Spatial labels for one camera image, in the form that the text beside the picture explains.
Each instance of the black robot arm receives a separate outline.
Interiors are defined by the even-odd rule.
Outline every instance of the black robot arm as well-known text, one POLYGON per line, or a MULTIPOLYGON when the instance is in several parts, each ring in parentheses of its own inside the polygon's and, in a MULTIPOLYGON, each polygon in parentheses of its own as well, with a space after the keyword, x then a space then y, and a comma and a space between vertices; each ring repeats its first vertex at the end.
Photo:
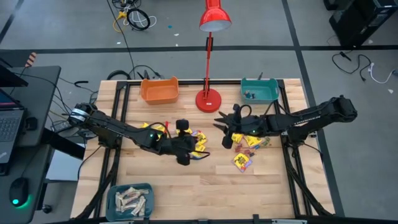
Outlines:
MULTIPOLYGON (((177 137, 162 131, 146 128, 135 128, 97 110, 95 105, 77 104, 68 118, 68 122, 77 128, 89 129, 98 135, 99 145, 115 148, 120 144, 119 137, 131 139, 141 149, 158 155, 175 155, 181 165, 190 164, 190 152, 195 151, 196 139, 181 131, 177 137)), ((187 120, 178 120, 177 129, 186 130, 189 127, 187 120)))
POLYGON ((286 134, 291 145, 299 146, 303 144, 310 133, 334 122, 352 122, 358 115, 351 100, 344 98, 344 96, 332 98, 318 106, 292 114, 264 114, 260 116, 249 114, 242 118, 241 109, 245 106, 248 105, 234 105, 233 114, 227 115, 219 112, 222 118, 215 119, 215 121, 226 124, 226 126, 219 124, 215 124, 215 126, 224 131, 226 136, 223 138, 223 146, 227 149, 232 147, 231 137, 233 133, 257 137, 286 134))

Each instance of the concrete floor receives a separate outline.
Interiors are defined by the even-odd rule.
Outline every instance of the concrete floor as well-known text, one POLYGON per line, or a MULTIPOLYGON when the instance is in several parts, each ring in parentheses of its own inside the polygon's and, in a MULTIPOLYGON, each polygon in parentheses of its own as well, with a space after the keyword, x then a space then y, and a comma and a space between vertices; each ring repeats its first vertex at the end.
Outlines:
MULTIPOLYGON (((331 12, 324 8, 323 1, 287 2, 299 44, 327 46, 326 41, 334 33, 328 23, 331 12)), ((0 1, 0 29, 16 5, 17 0, 0 1)), ((229 0, 223 1, 223 7, 233 25, 226 31, 214 33, 215 46, 293 46, 282 0, 252 0, 244 4, 229 0)), ((130 47, 204 46, 206 34, 198 28, 203 1, 142 0, 141 9, 150 16, 157 16, 158 21, 145 32, 126 29, 130 47)), ((0 39, 0 49, 6 50, 0 51, 0 57, 15 66, 23 66, 31 51, 43 52, 38 54, 34 66, 59 65, 62 78, 88 80, 87 87, 97 89, 100 81, 112 71, 131 69, 127 53, 101 52, 103 48, 126 46, 121 34, 113 31, 112 20, 105 1, 25 0, 7 34, 2 41, 0 39), (87 52, 95 53, 64 53, 72 52, 71 49, 88 49, 87 52)), ((398 13, 395 13, 370 38, 372 44, 366 42, 365 45, 398 45, 397 23, 398 13)), ((331 38, 329 44, 338 45, 338 41, 331 38)), ((166 77, 198 78, 204 74, 204 51, 163 51, 161 48, 151 51, 133 52, 134 63, 149 65, 166 77)), ((364 72, 368 80, 362 82, 358 73, 347 75, 332 64, 331 56, 338 52, 303 51, 302 54, 315 101, 321 103, 343 94, 352 99, 358 110, 355 122, 325 128, 344 213, 347 217, 398 220, 398 171, 395 169, 398 140, 394 136, 398 125, 398 120, 394 119, 398 109, 398 77, 380 85, 364 72)), ((398 50, 354 51, 350 57, 355 60, 357 54, 367 55, 376 64, 374 76, 378 80, 385 80, 393 68, 398 68, 398 50)), ((293 47, 290 50, 216 50, 211 57, 213 78, 254 78, 261 72, 264 78, 302 78, 293 47)), ((347 60, 337 60, 348 70, 356 66, 347 60)), ((81 103, 82 99, 88 100, 89 93, 85 90, 62 81, 58 87, 69 106, 81 103)), ((56 105, 52 105, 52 110, 61 113, 56 105)), ((37 212, 32 223, 67 220, 75 188, 73 183, 50 184, 45 202, 54 205, 54 211, 48 215, 37 212)))

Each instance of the black desk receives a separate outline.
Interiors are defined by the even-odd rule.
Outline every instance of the black desk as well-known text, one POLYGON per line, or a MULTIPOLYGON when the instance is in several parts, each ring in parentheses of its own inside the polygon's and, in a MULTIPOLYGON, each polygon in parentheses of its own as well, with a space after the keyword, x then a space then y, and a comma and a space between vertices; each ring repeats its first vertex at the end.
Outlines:
MULTIPOLYGON (((21 73, 23 68, 10 70, 21 73)), ((60 71, 61 68, 58 66, 31 67, 25 69, 24 74, 44 78, 57 84, 60 71)), ((55 87, 45 80, 34 77, 22 76, 29 82, 29 86, 15 88, 12 93, 12 97, 27 108, 28 117, 37 118, 38 127, 35 131, 24 131, 19 136, 18 148, 14 149, 11 155, 8 175, 0 177, 0 223, 29 223, 36 208, 39 206, 41 209, 47 186, 44 179, 49 168, 52 148, 79 158, 83 158, 84 155, 84 148, 44 127, 55 87), (12 181, 21 176, 26 166, 24 177, 29 180, 29 204, 23 208, 15 208, 9 202, 9 187, 12 181)), ((12 88, 3 88, 3 90, 10 93, 12 88)))

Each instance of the blue tray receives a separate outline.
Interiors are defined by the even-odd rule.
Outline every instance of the blue tray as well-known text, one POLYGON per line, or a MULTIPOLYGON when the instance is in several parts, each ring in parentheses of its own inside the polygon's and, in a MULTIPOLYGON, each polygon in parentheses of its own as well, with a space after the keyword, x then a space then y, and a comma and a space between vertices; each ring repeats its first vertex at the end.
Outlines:
POLYGON ((279 86, 276 79, 270 80, 247 80, 241 81, 241 96, 247 104, 270 104, 279 97, 279 86), (246 98, 244 92, 254 93, 254 99, 246 98))
POLYGON ((108 198, 106 200, 106 214, 105 217, 110 222, 121 221, 121 220, 132 220, 134 218, 149 218, 152 213, 155 205, 154 200, 154 191, 149 184, 127 184, 127 185, 119 185, 113 186, 108 191, 108 198), (146 199, 145 202, 145 213, 143 217, 134 216, 131 214, 132 209, 128 209, 124 212, 117 212, 115 205, 116 192, 123 192, 130 187, 134 187, 137 190, 149 190, 149 194, 143 194, 146 199))

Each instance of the orange plastic basket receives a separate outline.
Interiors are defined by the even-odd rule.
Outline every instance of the orange plastic basket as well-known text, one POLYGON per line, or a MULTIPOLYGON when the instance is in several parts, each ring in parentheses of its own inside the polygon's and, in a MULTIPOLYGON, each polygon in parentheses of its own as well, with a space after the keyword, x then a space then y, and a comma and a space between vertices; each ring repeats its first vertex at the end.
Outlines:
POLYGON ((178 100, 178 79, 148 80, 141 82, 141 97, 149 105, 175 103, 178 100))

